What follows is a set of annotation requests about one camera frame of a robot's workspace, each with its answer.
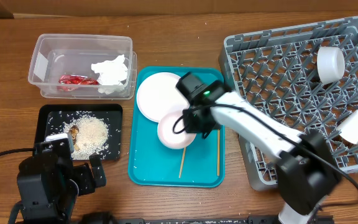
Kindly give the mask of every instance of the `brown food scrap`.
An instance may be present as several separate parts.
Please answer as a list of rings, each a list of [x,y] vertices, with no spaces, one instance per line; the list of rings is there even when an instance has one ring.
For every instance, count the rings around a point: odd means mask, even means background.
[[[68,133],[71,134],[71,138],[73,139],[73,144],[74,144],[74,149],[76,151],[79,151],[80,148],[75,144],[76,143],[76,136],[77,134],[80,132],[80,130],[78,129],[77,126],[72,126],[69,130],[68,130]]]

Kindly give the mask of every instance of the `red wrapper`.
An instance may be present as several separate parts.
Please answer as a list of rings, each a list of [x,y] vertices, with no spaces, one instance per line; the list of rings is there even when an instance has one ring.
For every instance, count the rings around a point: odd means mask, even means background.
[[[62,75],[59,79],[60,84],[74,84],[74,85],[99,85],[98,81],[93,78],[84,77],[81,75]],[[78,87],[58,86],[59,90],[73,91]]]

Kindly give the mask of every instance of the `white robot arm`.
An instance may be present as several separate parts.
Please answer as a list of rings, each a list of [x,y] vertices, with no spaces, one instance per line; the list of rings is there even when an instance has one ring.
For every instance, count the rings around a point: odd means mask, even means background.
[[[275,121],[271,117],[259,111],[257,108],[250,105],[235,91],[223,94],[223,96],[218,98],[215,102],[217,104],[234,105],[244,108],[250,113],[256,115],[258,118],[262,119],[269,126],[273,127],[280,133],[285,134],[286,137],[290,138],[291,140],[298,143],[301,142],[299,136],[303,134],[302,132],[284,126]],[[272,162],[276,162],[277,160],[281,159],[280,153],[282,151],[290,152],[294,148],[294,145],[278,137],[276,134],[271,132],[271,130],[261,125],[248,114],[241,113],[240,111],[232,108],[224,107],[212,107],[211,113],[216,122],[218,122],[220,125],[229,127],[235,130],[235,132],[239,133],[241,136],[244,136],[255,147],[266,154],[266,156]],[[318,205],[316,205],[313,211],[309,214],[300,215],[298,212],[292,209],[291,206],[285,203],[283,210],[280,212],[280,214],[278,214],[278,220],[282,224],[306,224],[315,213],[317,206]]]
[[[182,131],[203,133],[206,138],[212,129],[224,125],[275,163],[278,189],[285,201],[278,215],[279,223],[308,223],[320,203],[341,181],[341,175],[324,165],[336,166],[322,134],[304,134],[280,124],[219,81],[206,85],[188,73],[176,88],[191,105],[183,111],[186,128]]]

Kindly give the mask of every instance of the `wall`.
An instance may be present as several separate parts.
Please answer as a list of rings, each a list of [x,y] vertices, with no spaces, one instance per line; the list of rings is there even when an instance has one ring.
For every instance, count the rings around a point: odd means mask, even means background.
[[[30,17],[358,10],[357,0],[0,0],[0,5]]]

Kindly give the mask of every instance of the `teal tray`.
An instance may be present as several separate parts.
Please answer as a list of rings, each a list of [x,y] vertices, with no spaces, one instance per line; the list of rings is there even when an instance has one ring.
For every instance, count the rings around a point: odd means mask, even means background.
[[[172,72],[181,77],[191,72],[207,84],[223,81],[222,74],[213,68],[146,67],[138,74],[136,90],[147,77],[158,72]],[[214,130],[206,139],[197,134],[187,147],[179,178],[183,150],[165,147],[158,139],[157,125],[142,115],[135,99],[128,165],[128,175],[133,182],[140,185],[216,187],[223,181],[224,126],[219,136],[220,175],[217,176],[218,132]]]

